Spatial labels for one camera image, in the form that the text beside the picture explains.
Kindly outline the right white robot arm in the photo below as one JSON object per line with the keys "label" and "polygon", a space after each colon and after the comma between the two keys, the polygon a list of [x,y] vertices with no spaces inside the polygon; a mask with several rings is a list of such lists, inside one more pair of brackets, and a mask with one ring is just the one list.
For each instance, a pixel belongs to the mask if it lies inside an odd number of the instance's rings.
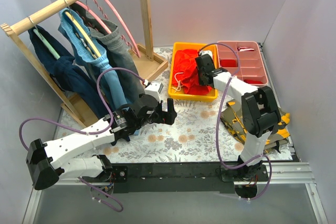
{"label": "right white robot arm", "polygon": [[[281,121],[281,115],[272,89],[268,86],[257,87],[234,77],[224,68],[215,68],[209,54],[199,52],[195,58],[199,83],[222,91],[216,122],[215,143],[218,159],[227,170],[234,170],[242,180],[251,180],[260,170],[264,147],[273,128]],[[238,157],[238,165],[226,165],[219,148],[220,114],[225,97],[229,95],[241,105],[243,126],[246,129],[244,149]]]}

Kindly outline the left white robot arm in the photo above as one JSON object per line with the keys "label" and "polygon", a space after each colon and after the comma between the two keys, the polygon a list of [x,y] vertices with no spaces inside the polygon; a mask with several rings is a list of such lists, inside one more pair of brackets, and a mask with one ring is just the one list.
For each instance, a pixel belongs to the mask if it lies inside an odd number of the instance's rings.
{"label": "left white robot arm", "polygon": [[90,177],[106,182],[117,171],[104,155],[78,158],[78,155],[119,139],[126,140],[141,127],[156,123],[173,125],[177,117],[174,100],[163,102],[149,94],[142,94],[134,104],[123,105],[112,115],[106,115],[87,127],[85,134],[74,133],[56,140],[32,141],[28,148],[26,164],[35,190],[44,190],[67,178]]}

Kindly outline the orange red shorts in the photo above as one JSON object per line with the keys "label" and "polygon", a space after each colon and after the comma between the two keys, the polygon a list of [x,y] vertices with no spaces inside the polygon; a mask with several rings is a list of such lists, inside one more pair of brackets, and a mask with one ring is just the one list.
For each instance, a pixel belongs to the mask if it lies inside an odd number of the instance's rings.
{"label": "orange red shorts", "polygon": [[211,87],[202,86],[199,83],[196,57],[198,57],[196,49],[176,52],[172,77],[174,93],[183,91],[184,94],[207,95],[212,90]]}

